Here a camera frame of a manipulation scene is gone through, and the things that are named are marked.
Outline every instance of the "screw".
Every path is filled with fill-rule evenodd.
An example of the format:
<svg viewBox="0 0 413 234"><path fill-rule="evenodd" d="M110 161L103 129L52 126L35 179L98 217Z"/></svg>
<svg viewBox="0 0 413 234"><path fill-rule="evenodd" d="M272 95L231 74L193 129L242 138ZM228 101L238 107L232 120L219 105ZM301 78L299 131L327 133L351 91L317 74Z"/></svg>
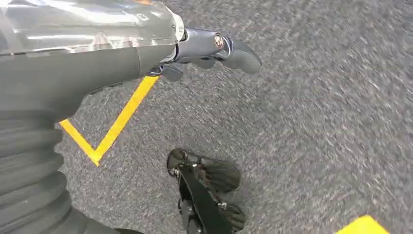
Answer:
<svg viewBox="0 0 413 234"><path fill-rule="evenodd" d="M174 176L179 176L179 170L178 169L176 169L176 168L174 168L174 169L172 169L172 175L174 175Z"/></svg>
<svg viewBox="0 0 413 234"><path fill-rule="evenodd" d="M218 203L218 206L222 208L223 210L226 210L227 203L226 202Z"/></svg>
<svg viewBox="0 0 413 234"><path fill-rule="evenodd" d="M224 45L225 45L224 38L223 38L223 36L220 35L220 34L215 34L215 36L214 36L214 41L215 41L215 45L216 45L218 48L223 48Z"/></svg>

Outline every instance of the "robotic hand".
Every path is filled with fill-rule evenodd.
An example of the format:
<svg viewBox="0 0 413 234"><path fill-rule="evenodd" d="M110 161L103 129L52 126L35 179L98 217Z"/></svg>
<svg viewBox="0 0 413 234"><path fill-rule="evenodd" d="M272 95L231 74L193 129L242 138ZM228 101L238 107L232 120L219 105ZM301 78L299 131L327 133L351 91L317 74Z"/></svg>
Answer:
<svg viewBox="0 0 413 234"><path fill-rule="evenodd" d="M177 80L178 64L212 68L218 61L247 73L261 66L246 44L185 29L156 1L3 0L0 8L0 233L118 233L72 207L66 177L58 171L63 157L54 146L62 132L55 124L72 116L87 94L145 75ZM170 159L186 207L184 224L197 233L202 226L214 234L242 228L242 213L210 193L229 191L211 186L226 176L236 188L237 170L214 160ZM232 174L205 177L215 169ZM192 193L203 194L214 209L200 211L203 203ZM226 223L221 231L205 219L215 214Z"/></svg>
<svg viewBox="0 0 413 234"><path fill-rule="evenodd" d="M148 75L164 75L175 81L182 77L183 72L174 64L193 63L210 69L216 61L249 74L258 72L262 65L257 54L243 42L234 41L219 32L186 28L173 53Z"/></svg>

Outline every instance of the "yellow tape line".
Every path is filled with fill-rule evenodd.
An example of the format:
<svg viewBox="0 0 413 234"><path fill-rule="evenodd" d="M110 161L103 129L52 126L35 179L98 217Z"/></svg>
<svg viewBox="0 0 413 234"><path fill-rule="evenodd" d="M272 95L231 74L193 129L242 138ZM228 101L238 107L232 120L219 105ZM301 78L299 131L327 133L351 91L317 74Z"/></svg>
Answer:
<svg viewBox="0 0 413 234"><path fill-rule="evenodd" d="M337 234L388 234L388 232L371 216L365 215L338 231Z"/></svg>
<svg viewBox="0 0 413 234"><path fill-rule="evenodd" d="M141 104L145 96L148 94L152 86L158 80L159 77L145 77L139 84L138 88L132 95L131 99L123 108L111 128L109 129L102 142L99 144L96 150L94 150L85 138L79 133L79 131L70 123L68 119L60 122L60 125L66 130L66 132L75 140L79 147L85 152L85 154L99 166L99 161L103 155L110 149L115 142L118 135L125 127L128 120L135 113L138 106Z"/></svg>

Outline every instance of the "gray plastic casing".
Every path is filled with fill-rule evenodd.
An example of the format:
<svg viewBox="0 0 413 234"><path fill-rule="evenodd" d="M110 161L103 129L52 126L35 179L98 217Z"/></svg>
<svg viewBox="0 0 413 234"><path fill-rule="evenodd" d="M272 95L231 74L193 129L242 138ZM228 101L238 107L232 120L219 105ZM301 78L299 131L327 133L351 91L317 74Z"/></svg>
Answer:
<svg viewBox="0 0 413 234"><path fill-rule="evenodd" d="M174 45L0 62L0 233L112 234L72 207L55 124L88 93L144 76Z"/></svg>

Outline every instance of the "gray carpet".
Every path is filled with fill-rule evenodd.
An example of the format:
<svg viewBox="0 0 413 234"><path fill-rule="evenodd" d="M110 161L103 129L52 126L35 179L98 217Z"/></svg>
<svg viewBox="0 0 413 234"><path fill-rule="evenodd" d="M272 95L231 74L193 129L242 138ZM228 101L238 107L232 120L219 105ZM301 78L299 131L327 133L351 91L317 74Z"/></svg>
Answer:
<svg viewBox="0 0 413 234"><path fill-rule="evenodd" d="M74 205L107 225L182 233L167 153L234 161L243 233L332 233L369 214L413 233L412 80L403 0L168 0L187 26L248 42L263 68L158 81L96 167L66 134ZM139 80L85 99L96 147Z"/></svg>

